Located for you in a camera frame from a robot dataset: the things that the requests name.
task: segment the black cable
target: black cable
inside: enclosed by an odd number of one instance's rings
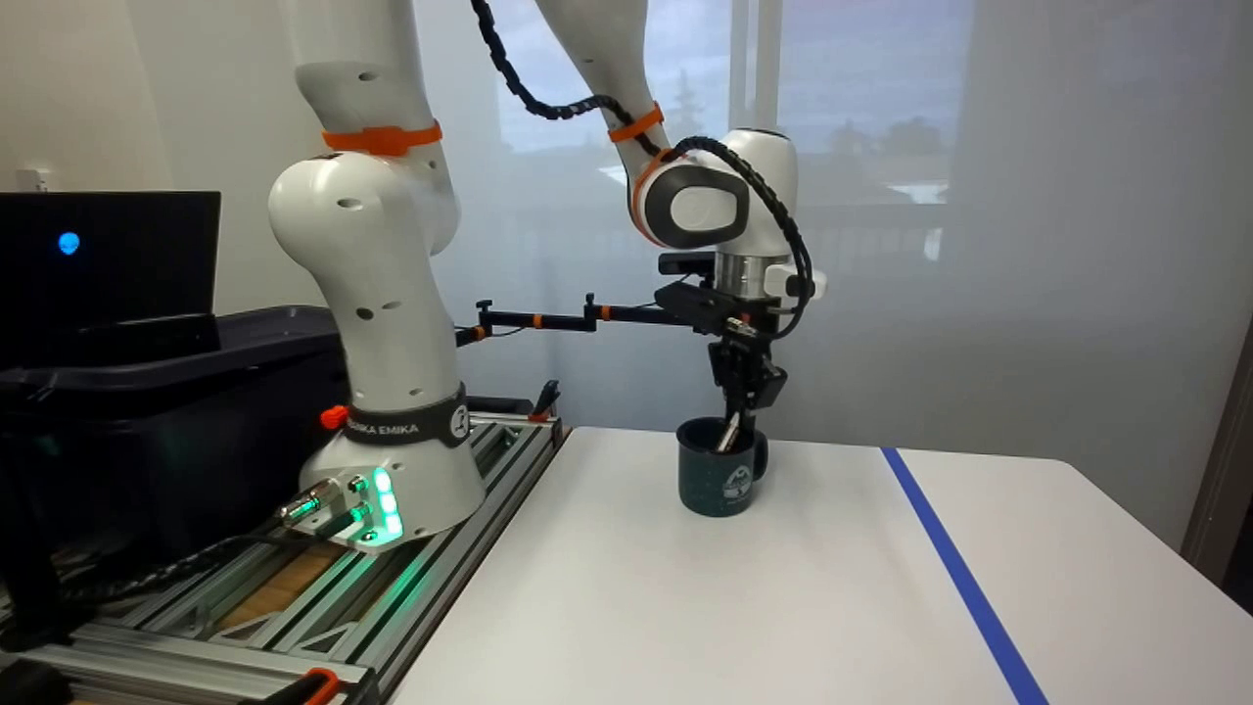
[[[74,609],[100,609],[100,603],[119,603],[119,598],[133,598],[143,593],[160,593],[172,589],[175,579],[188,579],[194,573],[219,567],[227,560],[235,560],[243,547],[261,543],[269,534],[279,528],[279,520],[260,526],[253,534],[235,534],[223,535],[201,554],[188,554],[172,563],[160,563],[143,577],[128,577],[128,579],[105,579],[105,584],[68,584],[68,603]]]
[[[571,123],[578,114],[591,114],[591,111],[611,111],[613,123],[622,124],[634,124],[634,118],[622,111],[622,103],[613,103],[611,95],[587,95],[585,103],[569,103],[569,107],[549,107],[539,103],[524,84],[522,73],[511,72],[508,64],[508,52],[505,52],[505,39],[497,30],[497,17],[485,0],[468,0],[475,17],[476,17],[476,30],[483,30],[483,43],[491,47],[491,59],[492,68],[501,72],[508,95],[522,98],[522,107],[543,123]],[[663,150],[642,133],[634,137],[642,146],[642,152],[658,157]]]

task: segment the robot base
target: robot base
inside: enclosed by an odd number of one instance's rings
[[[21,657],[57,671],[81,701],[265,701],[313,667],[350,705],[382,701],[554,455],[554,422],[475,419],[483,508],[382,555],[333,543],[253,543],[136,609],[95,620],[70,645]]]

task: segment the black mug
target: black mug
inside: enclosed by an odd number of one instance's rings
[[[678,496],[703,517],[744,513],[767,470],[767,438],[740,432],[736,448],[715,452],[719,419],[688,419],[678,428]]]

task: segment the white wall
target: white wall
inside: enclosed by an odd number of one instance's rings
[[[797,216],[835,294],[778,349],[793,384],[767,428],[1060,455],[1180,542],[1253,315],[1253,200],[1240,192],[1253,9],[911,5],[784,5],[778,118],[810,163]],[[420,9],[464,212],[437,264],[449,315],[468,321],[476,297],[575,311],[585,291],[646,302],[654,251],[600,171],[613,162],[600,123],[524,118],[497,89],[464,5]],[[658,95],[685,124],[715,133],[727,5],[664,12],[654,5]],[[575,98],[534,9],[497,0],[497,17],[530,84]],[[956,123],[946,208],[903,208],[851,171],[823,171],[826,133],[874,123],[868,107]],[[0,118],[0,184],[34,157],[53,162],[68,189],[227,189],[219,311],[316,302],[260,208],[275,171],[316,150],[287,84],[275,5],[2,0]],[[535,392],[561,377],[575,422],[672,428],[715,409],[701,340],[668,330],[524,334],[461,363],[476,392]]]
[[[166,189],[160,131],[124,0],[0,5],[0,189],[21,163],[57,189]]]
[[[214,311],[321,302],[269,229],[275,175],[321,152],[275,0],[128,0],[175,189],[223,192]]]
[[[279,5],[0,5],[0,189],[21,163],[49,163],[81,192],[223,192],[219,315],[316,302],[261,212],[275,175],[316,150]]]

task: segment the white table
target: white table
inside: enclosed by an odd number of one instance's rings
[[[672,460],[575,432],[394,701],[1015,701],[882,452],[771,443],[723,520],[678,504]],[[903,464],[1049,701],[1253,701],[1253,620],[1073,468]]]

